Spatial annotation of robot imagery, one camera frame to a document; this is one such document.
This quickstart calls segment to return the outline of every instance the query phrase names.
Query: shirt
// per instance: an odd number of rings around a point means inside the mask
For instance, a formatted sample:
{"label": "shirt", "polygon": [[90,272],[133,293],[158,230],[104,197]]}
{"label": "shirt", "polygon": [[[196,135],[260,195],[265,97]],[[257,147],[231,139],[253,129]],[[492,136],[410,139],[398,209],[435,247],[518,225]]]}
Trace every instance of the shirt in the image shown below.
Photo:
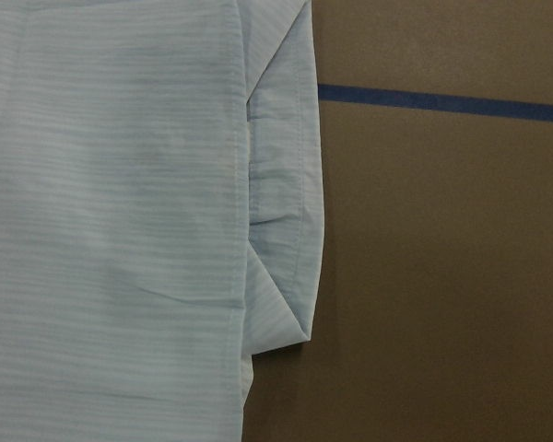
{"label": "shirt", "polygon": [[320,155],[310,1],[0,0],[0,441],[241,440]]}

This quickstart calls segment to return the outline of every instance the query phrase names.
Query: light blue shirt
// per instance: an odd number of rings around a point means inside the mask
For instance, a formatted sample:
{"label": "light blue shirt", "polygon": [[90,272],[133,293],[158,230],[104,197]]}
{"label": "light blue shirt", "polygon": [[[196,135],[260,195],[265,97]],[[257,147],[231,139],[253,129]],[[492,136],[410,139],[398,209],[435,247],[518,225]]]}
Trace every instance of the light blue shirt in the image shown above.
{"label": "light blue shirt", "polygon": [[0,442],[235,442],[309,341],[311,2],[0,0]]}

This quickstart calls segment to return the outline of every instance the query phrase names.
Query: cloth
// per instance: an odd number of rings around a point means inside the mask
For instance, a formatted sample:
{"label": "cloth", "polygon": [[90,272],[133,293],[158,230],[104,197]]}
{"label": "cloth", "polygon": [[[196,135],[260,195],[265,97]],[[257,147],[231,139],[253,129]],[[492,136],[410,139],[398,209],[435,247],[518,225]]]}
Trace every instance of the cloth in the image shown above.
{"label": "cloth", "polygon": [[241,440],[320,155],[309,1],[0,0],[0,442]]}

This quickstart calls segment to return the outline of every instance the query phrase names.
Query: blue stripe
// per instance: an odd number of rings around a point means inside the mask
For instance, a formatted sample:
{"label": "blue stripe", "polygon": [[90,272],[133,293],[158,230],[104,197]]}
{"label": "blue stripe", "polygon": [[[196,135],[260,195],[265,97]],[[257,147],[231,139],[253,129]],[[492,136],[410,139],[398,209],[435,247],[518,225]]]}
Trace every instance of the blue stripe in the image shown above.
{"label": "blue stripe", "polygon": [[344,101],[553,122],[553,105],[548,104],[324,84],[318,85],[318,93],[319,98],[326,101]]}

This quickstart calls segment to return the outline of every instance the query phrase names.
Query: shirt sleeve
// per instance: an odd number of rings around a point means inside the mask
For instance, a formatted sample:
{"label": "shirt sleeve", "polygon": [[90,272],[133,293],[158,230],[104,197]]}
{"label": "shirt sleeve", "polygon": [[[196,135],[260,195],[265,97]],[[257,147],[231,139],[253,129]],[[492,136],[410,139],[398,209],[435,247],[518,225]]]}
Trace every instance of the shirt sleeve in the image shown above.
{"label": "shirt sleeve", "polygon": [[250,131],[245,358],[312,337],[324,195],[312,3],[238,3]]}

